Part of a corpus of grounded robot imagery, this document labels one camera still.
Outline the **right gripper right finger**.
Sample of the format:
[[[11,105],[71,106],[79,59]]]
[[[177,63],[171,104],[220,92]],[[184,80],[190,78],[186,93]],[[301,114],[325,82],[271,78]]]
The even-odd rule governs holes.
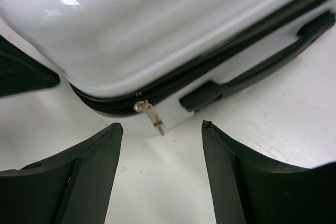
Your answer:
[[[335,163],[280,162],[210,121],[202,141],[217,223],[335,223]]]

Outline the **black kids suitcase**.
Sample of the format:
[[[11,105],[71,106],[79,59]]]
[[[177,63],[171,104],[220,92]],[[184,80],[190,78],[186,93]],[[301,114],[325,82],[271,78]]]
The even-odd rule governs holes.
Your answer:
[[[155,134],[302,54],[335,0],[1,0],[1,18],[86,106]]]

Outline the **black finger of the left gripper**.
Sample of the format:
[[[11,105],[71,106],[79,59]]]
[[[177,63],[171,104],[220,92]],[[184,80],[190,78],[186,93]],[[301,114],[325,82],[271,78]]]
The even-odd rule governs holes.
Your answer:
[[[1,37],[1,97],[57,86],[60,77]]]

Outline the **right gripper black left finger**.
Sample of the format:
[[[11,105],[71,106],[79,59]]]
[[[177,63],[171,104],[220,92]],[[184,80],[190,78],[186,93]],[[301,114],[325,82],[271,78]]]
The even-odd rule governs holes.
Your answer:
[[[113,123],[51,157],[2,171],[1,223],[104,223],[122,136]]]

